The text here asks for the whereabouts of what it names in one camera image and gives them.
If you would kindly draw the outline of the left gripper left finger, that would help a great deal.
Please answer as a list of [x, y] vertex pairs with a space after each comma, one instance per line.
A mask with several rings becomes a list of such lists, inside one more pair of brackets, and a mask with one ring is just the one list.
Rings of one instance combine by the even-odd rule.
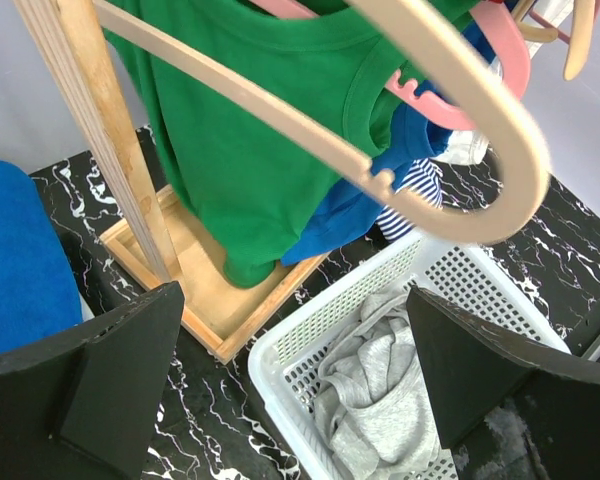
[[0, 479], [138, 479], [184, 295], [163, 284], [0, 355]]

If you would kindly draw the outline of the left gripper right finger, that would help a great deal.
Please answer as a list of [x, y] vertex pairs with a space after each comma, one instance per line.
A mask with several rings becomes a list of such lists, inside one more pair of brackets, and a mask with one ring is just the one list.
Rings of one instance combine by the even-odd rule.
[[600, 363], [412, 287], [406, 303], [443, 448], [461, 479], [600, 479]]

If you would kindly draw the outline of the grey tank top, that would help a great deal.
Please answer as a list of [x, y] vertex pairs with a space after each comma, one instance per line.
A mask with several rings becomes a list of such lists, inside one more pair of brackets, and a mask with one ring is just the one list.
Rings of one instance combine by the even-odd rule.
[[354, 479], [420, 473], [440, 453], [407, 298], [399, 291], [367, 297], [318, 367], [315, 426]]

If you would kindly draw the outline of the beige plastic hanger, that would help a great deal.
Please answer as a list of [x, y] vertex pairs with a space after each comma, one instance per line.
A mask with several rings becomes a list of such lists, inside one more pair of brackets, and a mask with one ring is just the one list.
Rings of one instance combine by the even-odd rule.
[[502, 86], [484, 79], [477, 83], [491, 106], [486, 114], [490, 129], [505, 149], [499, 161], [504, 182], [499, 197], [482, 210], [435, 209], [423, 197], [395, 188], [416, 161], [437, 151], [435, 133], [441, 123], [420, 108], [398, 107], [391, 119], [390, 148], [370, 158], [293, 106], [162, 30], [107, 1], [96, 2], [95, 8], [104, 29], [206, 85], [341, 176], [301, 229], [297, 249], [324, 253], [343, 244], [351, 230], [375, 220], [382, 207], [448, 241], [498, 243], [523, 228], [546, 195], [548, 149], [529, 114]]

